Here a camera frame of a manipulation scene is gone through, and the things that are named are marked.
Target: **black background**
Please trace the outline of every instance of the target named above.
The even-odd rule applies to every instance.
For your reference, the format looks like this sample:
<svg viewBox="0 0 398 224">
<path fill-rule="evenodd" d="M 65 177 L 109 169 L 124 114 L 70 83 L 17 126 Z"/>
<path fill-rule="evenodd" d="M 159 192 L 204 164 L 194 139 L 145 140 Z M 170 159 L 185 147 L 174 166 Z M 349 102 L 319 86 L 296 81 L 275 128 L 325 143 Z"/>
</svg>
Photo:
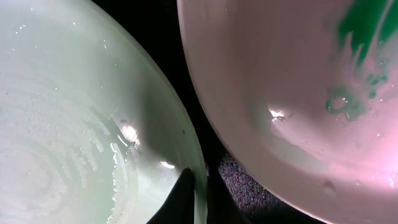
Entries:
<svg viewBox="0 0 398 224">
<path fill-rule="evenodd" d="M 281 202 L 228 154 L 196 96 L 183 53 L 176 0 L 93 0 L 116 19 L 164 72 L 187 109 L 210 169 L 217 169 L 233 200 L 253 223 L 321 223 Z"/>
</svg>

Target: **bowl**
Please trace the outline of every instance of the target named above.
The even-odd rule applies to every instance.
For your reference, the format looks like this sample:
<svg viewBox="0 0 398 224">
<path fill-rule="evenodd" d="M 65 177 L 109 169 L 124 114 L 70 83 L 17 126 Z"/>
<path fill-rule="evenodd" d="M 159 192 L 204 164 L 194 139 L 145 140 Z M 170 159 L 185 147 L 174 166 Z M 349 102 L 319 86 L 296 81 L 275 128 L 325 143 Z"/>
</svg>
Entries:
<svg viewBox="0 0 398 224">
<path fill-rule="evenodd" d="M 178 1 L 205 113 L 267 190 L 327 223 L 395 223 L 396 1 Z"/>
<path fill-rule="evenodd" d="M 198 139 L 145 50 L 91 1 L 0 2 L 1 223 L 146 223 Z"/>
</svg>

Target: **dish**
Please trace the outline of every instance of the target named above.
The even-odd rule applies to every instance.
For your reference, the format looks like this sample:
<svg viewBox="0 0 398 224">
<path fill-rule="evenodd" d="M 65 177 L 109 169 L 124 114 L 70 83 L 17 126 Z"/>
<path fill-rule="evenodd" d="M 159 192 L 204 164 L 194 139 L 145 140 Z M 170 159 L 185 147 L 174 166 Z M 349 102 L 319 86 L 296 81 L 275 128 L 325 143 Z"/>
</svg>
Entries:
<svg viewBox="0 0 398 224">
<path fill-rule="evenodd" d="M 0 2 L 4 223 L 146 223 L 205 163 L 159 67 L 91 1 Z"/>
<path fill-rule="evenodd" d="M 202 107 L 267 190 L 327 223 L 395 223 L 396 1 L 178 1 Z"/>
</svg>

